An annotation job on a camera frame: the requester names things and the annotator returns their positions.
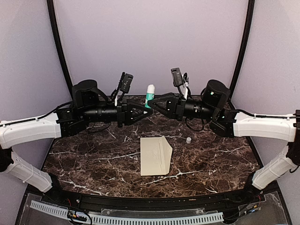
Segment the green white glue stick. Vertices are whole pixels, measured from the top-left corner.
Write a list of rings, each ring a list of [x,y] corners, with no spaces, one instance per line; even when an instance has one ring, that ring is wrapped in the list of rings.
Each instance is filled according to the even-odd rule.
[[[148,105],[148,101],[153,100],[154,95],[155,95],[155,86],[154,86],[154,84],[150,84],[147,87],[147,92],[146,92],[146,98],[145,98],[145,107],[146,108],[150,108],[150,106]]]

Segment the white glue stick cap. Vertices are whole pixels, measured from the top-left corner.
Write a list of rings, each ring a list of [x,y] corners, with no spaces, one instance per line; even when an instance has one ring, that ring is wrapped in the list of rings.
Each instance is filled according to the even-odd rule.
[[[192,140],[192,139],[191,139],[190,137],[187,137],[187,138],[186,138],[186,143],[191,143],[191,140]]]

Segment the cream paper envelope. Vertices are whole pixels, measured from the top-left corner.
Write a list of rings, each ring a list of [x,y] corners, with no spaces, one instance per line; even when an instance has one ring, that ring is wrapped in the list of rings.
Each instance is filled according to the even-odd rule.
[[[141,176],[167,175],[172,152],[173,149],[164,136],[140,138]]]

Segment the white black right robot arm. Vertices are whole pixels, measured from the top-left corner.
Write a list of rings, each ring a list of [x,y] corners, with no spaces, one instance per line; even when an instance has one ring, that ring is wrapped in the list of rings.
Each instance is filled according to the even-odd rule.
[[[202,119],[221,137],[255,136],[284,140],[288,145],[263,168],[251,174],[239,199],[250,203],[271,182],[300,165],[300,112],[287,115],[251,114],[244,110],[226,110],[230,90],[220,81],[209,80],[201,100],[185,99],[167,93],[148,101],[148,105],[170,119]]]

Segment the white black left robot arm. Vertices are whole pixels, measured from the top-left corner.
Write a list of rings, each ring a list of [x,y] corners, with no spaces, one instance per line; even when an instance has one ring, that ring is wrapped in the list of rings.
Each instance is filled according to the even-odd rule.
[[[118,127],[130,126],[152,114],[152,110],[122,97],[109,100],[98,89],[95,80],[84,80],[72,87],[73,100],[51,112],[23,120],[0,123],[0,171],[15,176],[39,191],[47,193],[55,204],[66,201],[57,179],[17,155],[12,147],[41,139],[74,136],[90,123],[116,122]]]

